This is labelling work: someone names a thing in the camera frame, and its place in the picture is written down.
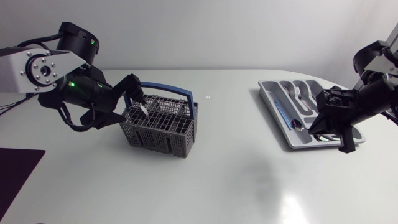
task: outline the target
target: white table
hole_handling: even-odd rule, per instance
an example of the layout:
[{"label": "white table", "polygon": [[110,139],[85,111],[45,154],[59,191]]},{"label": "white table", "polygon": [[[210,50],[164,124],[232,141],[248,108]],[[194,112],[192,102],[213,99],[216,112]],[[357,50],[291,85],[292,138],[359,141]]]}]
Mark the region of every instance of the white table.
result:
[{"label": "white table", "polygon": [[[2,223],[396,223],[396,126],[358,127],[356,152],[291,150],[258,80],[308,78],[275,70],[107,71],[191,90],[198,132],[186,159],[131,147],[119,125],[76,133],[36,99],[0,117],[0,147],[46,154]],[[319,80],[325,86],[330,82]],[[181,98],[158,90],[146,93]],[[0,103],[21,95],[2,94]],[[117,113],[124,109],[120,100]],[[84,110],[71,110],[78,121]]]}]

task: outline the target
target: utensil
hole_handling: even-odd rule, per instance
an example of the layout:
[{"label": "utensil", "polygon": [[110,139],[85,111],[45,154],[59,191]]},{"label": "utensil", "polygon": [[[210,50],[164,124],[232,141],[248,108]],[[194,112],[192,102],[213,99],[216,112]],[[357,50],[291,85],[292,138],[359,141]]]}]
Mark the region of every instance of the utensil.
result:
[{"label": "utensil", "polygon": [[290,121],[289,121],[289,119],[287,118],[286,114],[284,113],[284,111],[282,110],[282,108],[279,106],[278,102],[277,102],[275,99],[274,99],[274,103],[275,103],[275,106],[276,106],[276,108],[278,109],[280,115],[281,115],[282,118],[284,119],[284,121],[285,121],[285,123],[286,123],[286,125],[287,125],[287,128],[288,128],[289,130],[291,130],[291,129],[292,129],[292,124],[290,123]]},{"label": "utensil", "polygon": [[300,101],[305,105],[305,107],[307,107],[308,110],[312,110],[310,105],[308,105],[308,103],[303,99],[303,96],[301,95],[300,87],[296,86],[296,90],[297,90],[297,96],[300,99]]},{"label": "utensil", "polygon": [[[292,124],[292,127],[293,127],[296,131],[303,131],[303,130],[307,130],[307,131],[308,131],[308,129],[307,129],[307,128],[304,128],[303,125],[301,124],[301,122],[298,121],[298,120],[296,120],[296,119],[293,119],[293,120],[291,121],[291,124]],[[334,137],[328,136],[328,135],[326,135],[326,134],[317,134],[315,137],[317,137],[317,138],[315,138],[315,139],[317,139],[318,141],[340,141],[340,138],[334,138]]]}]

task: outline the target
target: dark mat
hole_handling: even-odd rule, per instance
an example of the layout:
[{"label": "dark mat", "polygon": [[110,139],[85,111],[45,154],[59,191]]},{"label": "dark mat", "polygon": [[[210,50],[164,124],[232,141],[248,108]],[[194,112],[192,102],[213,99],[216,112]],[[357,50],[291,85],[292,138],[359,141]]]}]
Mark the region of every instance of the dark mat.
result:
[{"label": "dark mat", "polygon": [[0,148],[0,221],[44,153]]}]

